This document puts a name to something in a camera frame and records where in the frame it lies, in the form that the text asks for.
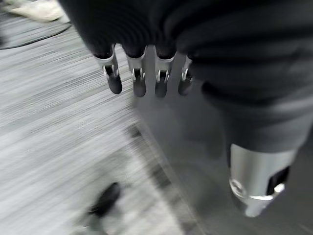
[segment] black rubber fingertip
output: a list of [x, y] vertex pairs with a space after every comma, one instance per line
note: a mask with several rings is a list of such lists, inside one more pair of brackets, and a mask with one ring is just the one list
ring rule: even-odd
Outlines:
[[119, 75], [118, 75], [118, 77], [110, 77], [108, 79], [108, 84], [109, 84], [110, 90], [114, 94], [120, 94], [123, 90], [122, 82], [121, 82]]
[[167, 93], [167, 84], [163, 81], [156, 82], [155, 94], [158, 98], [164, 98]]
[[139, 80], [139, 81], [134, 81], [133, 86], [134, 86], [134, 94], [137, 97], [143, 97], [146, 94], [146, 81], [144, 79]]
[[178, 93], [182, 96], [189, 94], [191, 90], [191, 83], [187, 81], [180, 81], [178, 85]]
[[99, 196], [96, 203], [91, 207], [89, 214], [103, 217], [115, 205], [121, 194], [119, 183], [113, 183], [106, 188]]

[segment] striped carpet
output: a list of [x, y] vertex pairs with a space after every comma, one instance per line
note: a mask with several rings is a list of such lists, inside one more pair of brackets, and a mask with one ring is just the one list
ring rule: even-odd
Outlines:
[[[4, 46], [64, 26], [0, 15]], [[103, 219], [112, 235], [201, 234], [136, 129], [132, 80], [116, 47], [123, 92], [113, 95], [74, 28], [0, 50], [0, 234], [68, 235], [110, 183], [122, 184]]]

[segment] prosthetic hand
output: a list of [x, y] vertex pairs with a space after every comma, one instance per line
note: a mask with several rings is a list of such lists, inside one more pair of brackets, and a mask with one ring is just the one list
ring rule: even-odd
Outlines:
[[193, 79], [223, 120], [229, 185], [246, 216], [284, 191], [312, 125], [311, 0], [61, 0], [111, 90], [122, 90], [112, 45], [120, 43], [145, 95], [143, 57], [156, 45], [157, 97], [165, 97], [176, 50], [186, 55], [178, 87]]

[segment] cable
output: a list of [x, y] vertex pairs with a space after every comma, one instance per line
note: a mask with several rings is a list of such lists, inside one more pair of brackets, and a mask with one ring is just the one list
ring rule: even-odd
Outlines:
[[11, 47], [0, 47], [0, 50], [8, 50], [8, 49], [13, 49], [13, 48], [18, 48], [18, 47], [23, 47], [23, 46], [27, 46], [27, 45], [30, 45], [30, 44], [33, 44], [33, 43], [36, 43], [36, 42], [39, 42], [39, 41], [42, 41], [42, 40], [45, 40], [45, 39], [48, 39], [48, 38], [51, 38], [51, 37], [54, 37], [54, 36], [57, 36], [65, 31], [67, 31], [69, 28], [72, 27], [72, 24], [69, 23], [69, 26], [67, 26], [66, 28], [62, 29], [61, 31], [59, 32], [56, 32], [56, 33], [53, 33], [51, 35], [48, 35], [48, 36], [43, 36], [43, 37], [40, 37], [40, 38], [37, 38], [35, 40], [32, 40], [32, 41], [29, 41], [29, 42], [26, 42], [26, 43], [22, 43], [22, 44], [19, 44], [19, 45], [16, 45], [16, 46], [11, 46]]

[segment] gray surface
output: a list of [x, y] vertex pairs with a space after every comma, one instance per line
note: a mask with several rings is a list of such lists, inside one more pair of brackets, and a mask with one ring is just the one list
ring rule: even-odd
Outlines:
[[[10, 22], [5, 35], [37, 25]], [[132, 80], [121, 47], [116, 51], [120, 95], [110, 92], [73, 28], [0, 51], [0, 234], [67, 235], [113, 181], [123, 195], [103, 220], [110, 234], [201, 234], [155, 154], [134, 134]]]
[[[148, 53], [152, 61], [153, 52]], [[257, 218], [246, 218], [235, 208], [228, 187], [223, 127], [216, 111], [204, 101], [196, 81], [187, 97], [177, 92], [184, 59], [177, 55], [164, 99], [154, 96], [155, 81], [137, 100], [146, 132], [163, 152], [165, 169], [196, 212], [201, 225], [213, 235], [313, 234], [313, 141], [310, 137], [291, 169], [286, 191]], [[146, 72], [153, 76], [154, 69]]]

